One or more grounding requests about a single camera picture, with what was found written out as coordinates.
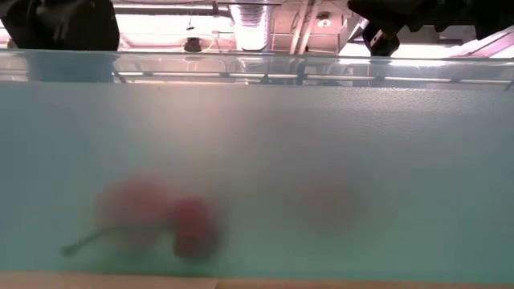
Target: red cherry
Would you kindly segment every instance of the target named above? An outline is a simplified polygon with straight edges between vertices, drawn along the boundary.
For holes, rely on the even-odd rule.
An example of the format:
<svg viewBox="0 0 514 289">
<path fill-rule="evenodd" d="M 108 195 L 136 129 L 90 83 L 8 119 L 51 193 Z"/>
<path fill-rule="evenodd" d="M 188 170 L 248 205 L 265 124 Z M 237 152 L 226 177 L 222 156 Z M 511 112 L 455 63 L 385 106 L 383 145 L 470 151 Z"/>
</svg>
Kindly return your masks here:
<svg viewBox="0 0 514 289">
<path fill-rule="evenodd" d="M 157 241 L 159 226 L 167 221 L 170 206 L 169 189 L 155 177 L 135 177 L 105 190 L 98 200 L 98 226 L 102 228 L 140 227 L 143 230 L 120 230 L 114 233 L 119 245 L 145 249 Z"/>
<path fill-rule="evenodd" d="M 186 197 L 173 208 L 173 251 L 181 258 L 206 259 L 218 248 L 219 220 L 214 208 L 200 197 Z"/>
</svg>

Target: ceiling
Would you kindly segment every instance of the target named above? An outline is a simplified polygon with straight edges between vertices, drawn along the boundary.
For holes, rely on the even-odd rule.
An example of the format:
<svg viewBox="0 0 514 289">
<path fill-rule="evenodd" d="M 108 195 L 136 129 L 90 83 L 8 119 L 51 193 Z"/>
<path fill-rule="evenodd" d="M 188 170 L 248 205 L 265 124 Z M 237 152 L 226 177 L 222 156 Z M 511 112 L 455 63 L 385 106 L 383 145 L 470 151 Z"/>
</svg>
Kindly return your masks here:
<svg viewBox="0 0 514 289">
<path fill-rule="evenodd" d="M 299 25 L 298 11 L 300 10 L 301 0 L 267 1 L 280 4 L 272 6 L 267 51 L 287 53 L 292 43 L 294 28 Z M 205 0 L 189 0 L 187 2 L 181 0 L 159 2 L 154 0 L 115 0 L 114 4 L 115 7 L 151 7 L 156 4 L 160 6 L 162 4 L 180 6 L 196 2 L 206 3 Z M 345 21 L 352 19 L 352 17 L 358 17 L 347 8 L 346 2 L 347 0 L 324 0 L 320 4 L 319 13 L 326 12 L 329 14 L 330 25 L 325 27 L 313 26 L 312 33 L 308 38 L 307 53 L 345 54 L 345 49 L 342 47 L 345 42 L 341 42 L 341 37 L 345 32 Z M 308 10 L 305 22 L 310 17 Z M 199 37 L 204 51 L 228 52 L 237 50 L 234 24 L 230 18 L 177 14 L 118 14 L 116 18 L 120 29 L 121 51 L 183 51 L 184 43 L 189 37 Z M 443 33 L 436 33 L 432 27 L 423 27 L 418 33 L 410 33 L 407 29 L 404 29 L 400 31 L 398 37 L 402 45 L 425 44 L 455 48 L 472 41 L 475 38 L 475 33 L 472 26 L 451 26 Z M 6 46 L 8 39 L 8 33 L 0 27 L 0 46 Z M 353 37 L 351 42 L 355 44 L 352 49 L 354 51 L 359 50 L 358 53 L 353 52 L 353 54 L 366 55 L 367 50 L 363 47 L 359 37 Z"/>
</svg>

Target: wooden surface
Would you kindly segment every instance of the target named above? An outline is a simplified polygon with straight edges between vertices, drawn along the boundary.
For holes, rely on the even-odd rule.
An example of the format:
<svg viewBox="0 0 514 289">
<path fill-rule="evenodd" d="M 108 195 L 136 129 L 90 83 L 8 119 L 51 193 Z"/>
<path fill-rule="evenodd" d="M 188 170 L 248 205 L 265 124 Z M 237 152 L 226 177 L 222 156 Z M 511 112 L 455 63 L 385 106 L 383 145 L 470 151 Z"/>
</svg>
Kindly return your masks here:
<svg viewBox="0 0 514 289">
<path fill-rule="evenodd" d="M 514 284 L 216 279 L 80 273 L 2 272 L 0 289 L 514 289 Z"/>
</svg>

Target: ceiling light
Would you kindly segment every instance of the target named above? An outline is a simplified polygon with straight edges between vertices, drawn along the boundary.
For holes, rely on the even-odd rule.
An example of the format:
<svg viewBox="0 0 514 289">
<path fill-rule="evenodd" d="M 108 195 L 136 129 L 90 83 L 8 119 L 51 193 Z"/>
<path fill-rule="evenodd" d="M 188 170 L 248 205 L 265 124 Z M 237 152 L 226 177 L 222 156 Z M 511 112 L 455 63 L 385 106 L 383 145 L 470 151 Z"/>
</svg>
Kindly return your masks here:
<svg viewBox="0 0 514 289">
<path fill-rule="evenodd" d="M 328 19 L 330 18 L 330 12 L 320 12 L 316 18 L 318 19 L 318 27 L 325 28 L 332 24 L 332 21 Z"/>
<path fill-rule="evenodd" d="M 430 44 L 402 44 L 391 58 L 393 66 L 439 66 L 445 62 L 435 59 L 448 58 L 458 47 Z M 339 56 L 369 57 L 368 48 L 363 44 L 347 43 Z M 340 59 L 340 63 L 369 63 L 367 59 Z"/>
<path fill-rule="evenodd" d="M 502 51 L 491 56 L 491 58 L 496 58 L 496 59 L 514 58 L 514 45 L 512 45 L 509 48 L 503 49 Z"/>
</svg>

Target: pipe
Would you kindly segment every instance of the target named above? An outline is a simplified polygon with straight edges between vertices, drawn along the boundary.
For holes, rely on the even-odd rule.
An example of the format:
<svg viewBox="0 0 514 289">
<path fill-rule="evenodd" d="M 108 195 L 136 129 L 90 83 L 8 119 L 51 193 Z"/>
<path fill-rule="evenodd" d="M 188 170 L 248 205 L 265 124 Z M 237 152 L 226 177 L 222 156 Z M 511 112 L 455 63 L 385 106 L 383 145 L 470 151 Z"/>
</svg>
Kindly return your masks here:
<svg viewBox="0 0 514 289">
<path fill-rule="evenodd" d="M 307 13 L 308 0 L 302 0 L 300 6 L 300 12 L 298 12 L 298 22 L 296 23 L 295 33 L 292 36 L 291 47 L 289 48 L 289 54 L 295 54 L 296 44 L 300 38 L 300 32 L 304 26 L 305 14 Z"/>
<path fill-rule="evenodd" d="M 214 11 L 208 5 L 141 5 L 141 4 L 115 4 L 116 14 L 139 15 L 191 15 L 191 16 L 220 16 L 231 18 L 227 6 L 220 6 Z"/>
<path fill-rule="evenodd" d="M 238 48 L 261 51 L 270 34 L 271 7 L 265 5 L 230 5 L 234 19 L 234 37 Z"/>
<path fill-rule="evenodd" d="M 234 32 L 219 31 L 219 34 L 221 34 L 221 35 L 231 35 L 231 34 L 234 34 Z M 276 32 L 276 33 L 271 32 L 270 35 L 271 36 L 273 36 L 273 35 L 274 36 L 289 36 L 289 37 L 292 36 L 291 33 L 285 33 L 285 32 L 284 33 L 282 33 L 282 32 Z M 333 33 L 332 34 L 330 34 L 330 33 L 311 33 L 311 37 L 336 37 L 336 36 L 337 36 L 337 33 L 336 34 L 333 34 Z"/>
<path fill-rule="evenodd" d="M 300 44 L 300 49 L 298 50 L 298 54 L 303 54 L 305 52 L 305 48 L 307 47 L 307 41 L 311 36 L 312 27 L 314 26 L 314 22 L 317 19 L 318 11 L 320 10 L 322 0 L 316 0 L 314 2 L 314 6 L 312 7 L 311 17 L 308 20 L 307 28 L 305 29 L 304 37 L 302 37 L 302 43 Z"/>
</svg>

